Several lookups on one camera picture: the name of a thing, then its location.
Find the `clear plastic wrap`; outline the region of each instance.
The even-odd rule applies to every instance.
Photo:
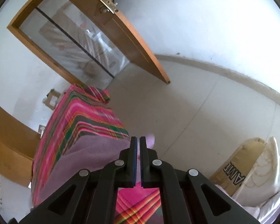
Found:
[[[68,0],[44,0],[38,9],[47,17],[35,9],[20,29],[88,86],[105,89],[129,63],[109,38]]]

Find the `floor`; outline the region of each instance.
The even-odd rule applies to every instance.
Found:
[[[129,64],[108,87],[131,136],[155,135],[158,157],[209,177],[248,138],[277,139],[280,106],[223,76],[161,61],[171,84]]]

